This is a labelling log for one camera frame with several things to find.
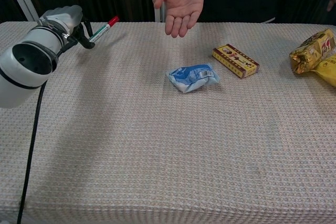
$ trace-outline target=red marker cap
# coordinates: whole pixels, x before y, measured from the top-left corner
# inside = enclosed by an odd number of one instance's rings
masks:
[[[118,22],[119,21],[119,17],[118,16],[116,16],[116,17],[114,17],[113,19],[111,19],[109,22],[108,22],[108,24],[109,24],[109,26],[110,27],[112,27],[116,22]]]

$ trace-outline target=black cable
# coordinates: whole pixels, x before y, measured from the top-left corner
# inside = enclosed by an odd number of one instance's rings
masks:
[[[57,57],[60,57],[61,54],[64,54],[66,51],[68,51],[71,47],[77,45],[78,41],[71,38],[70,42],[67,43],[64,47],[60,49],[60,51],[57,53]]]
[[[29,147],[27,167],[26,167],[26,176],[25,176],[25,182],[24,182],[23,190],[22,190],[20,209],[19,209],[19,213],[18,213],[18,216],[17,216],[17,222],[16,222],[17,224],[21,224],[23,209],[25,207],[25,200],[26,200],[29,174],[30,174],[30,166],[32,164],[35,137],[36,137],[36,132],[37,132],[38,117],[39,117],[39,114],[40,114],[41,102],[42,102],[43,92],[44,92],[44,89],[46,87],[46,84],[47,84],[47,82],[43,83],[43,85],[41,86],[40,93],[38,95],[37,104],[36,104],[34,126],[33,126],[33,131],[31,133],[30,147]]]

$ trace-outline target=open palm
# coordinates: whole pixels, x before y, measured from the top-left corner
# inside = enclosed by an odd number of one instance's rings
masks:
[[[153,0],[154,7],[166,3],[165,32],[176,38],[184,37],[197,22],[203,9],[203,0]]]

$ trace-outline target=table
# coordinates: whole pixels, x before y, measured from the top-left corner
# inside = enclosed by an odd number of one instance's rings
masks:
[[[0,53],[34,25],[1,24]],[[288,57],[323,29],[118,23],[72,48],[45,90],[23,223],[335,223],[336,89]],[[211,57],[227,43],[259,73]],[[206,62],[219,85],[181,94],[165,76]],[[0,110],[0,220],[16,220],[36,98]]]

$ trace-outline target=marker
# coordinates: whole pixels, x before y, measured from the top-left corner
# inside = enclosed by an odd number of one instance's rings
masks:
[[[119,21],[118,16],[111,19],[107,24],[105,24],[102,28],[96,31],[95,34],[90,37],[89,41],[95,43],[103,34],[105,34],[118,21]]]

